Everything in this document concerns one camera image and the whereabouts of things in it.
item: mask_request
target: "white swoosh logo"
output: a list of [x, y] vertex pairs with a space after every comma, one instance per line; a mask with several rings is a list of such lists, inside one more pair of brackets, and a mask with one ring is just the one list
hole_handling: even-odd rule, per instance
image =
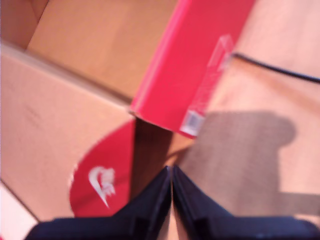
[[[98, 180], [100, 174], [102, 188]], [[91, 186], [94, 188], [107, 208], [109, 208], [107, 196], [116, 194], [115, 187], [113, 185], [115, 179], [115, 170], [113, 168], [106, 169], [103, 166], [96, 166], [90, 170], [88, 178]]]

